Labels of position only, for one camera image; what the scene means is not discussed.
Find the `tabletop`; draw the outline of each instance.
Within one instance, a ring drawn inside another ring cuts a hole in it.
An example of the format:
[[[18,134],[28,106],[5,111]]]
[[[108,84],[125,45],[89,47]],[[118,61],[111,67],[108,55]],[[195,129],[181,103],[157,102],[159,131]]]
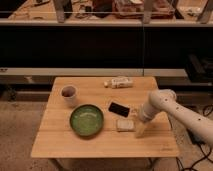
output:
[[[157,89],[153,77],[131,77],[133,87],[111,89],[104,81],[111,77],[58,77],[49,96],[31,156],[35,158],[115,158],[115,157],[176,157],[179,154],[167,114],[161,112],[147,126],[144,135],[117,132],[116,120],[124,118],[109,112],[111,102],[130,108],[127,119],[143,104],[148,93]],[[93,104],[104,113],[102,130],[91,139],[77,136],[69,124],[73,111],[60,95],[66,85],[77,88],[79,105]]]

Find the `concrete floor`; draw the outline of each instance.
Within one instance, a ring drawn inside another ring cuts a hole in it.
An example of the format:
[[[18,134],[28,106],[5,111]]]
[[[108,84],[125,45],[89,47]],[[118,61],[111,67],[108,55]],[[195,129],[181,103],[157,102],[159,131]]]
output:
[[[45,109],[48,92],[19,93],[15,101],[8,101],[3,93],[0,100],[0,171],[55,171],[47,159],[30,157],[33,141]],[[202,157],[199,148],[191,144],[185,128],[171,119],[174,134],[180,149],[180,160],[189,167]],[[139,171],[148,159],[60,159],[66,168],[73,171]],[[200,171],[212,171],[213,164],[207,160],[195,167]],[[178,171],[174,158],[163,158],[155,171]]]

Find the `green bowl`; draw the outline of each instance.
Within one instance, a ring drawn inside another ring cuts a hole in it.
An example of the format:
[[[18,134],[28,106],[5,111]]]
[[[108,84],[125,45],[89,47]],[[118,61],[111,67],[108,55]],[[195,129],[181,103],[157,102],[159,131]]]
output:
[[[94,105],[77,107],[71,114],[70,126],[76,134],[84,137],[98,133],[103,127],[103,112]]]

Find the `black phone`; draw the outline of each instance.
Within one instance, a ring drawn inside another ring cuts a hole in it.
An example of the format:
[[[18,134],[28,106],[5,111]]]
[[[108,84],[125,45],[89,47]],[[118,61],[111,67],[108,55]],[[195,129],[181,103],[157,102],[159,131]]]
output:
[[[108,109],[110,112],[116,113],[118,115],[127,117],[129,115],[129,108],[122,106],[120,104],[112,102]]]

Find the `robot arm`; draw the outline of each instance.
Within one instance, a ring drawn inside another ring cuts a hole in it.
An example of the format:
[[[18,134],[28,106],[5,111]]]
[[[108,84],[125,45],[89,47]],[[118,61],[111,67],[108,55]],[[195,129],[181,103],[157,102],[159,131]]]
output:
[[[174,91],[152,91],[149,94],[148,101],[140,108],[139,118],[144,123],[149,122],[161,111],[165,111],[175,117],[189,130],[213,147],[213,121],[178,104]]]

